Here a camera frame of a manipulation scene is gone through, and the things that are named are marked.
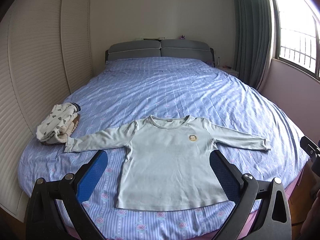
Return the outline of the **person's right hand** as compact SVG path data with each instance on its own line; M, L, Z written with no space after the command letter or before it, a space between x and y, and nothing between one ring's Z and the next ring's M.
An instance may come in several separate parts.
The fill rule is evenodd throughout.
M320 240L319 236L319 191L317 192L316 200L314 201L310 211L307 214L300 230L300 239L316 239Z

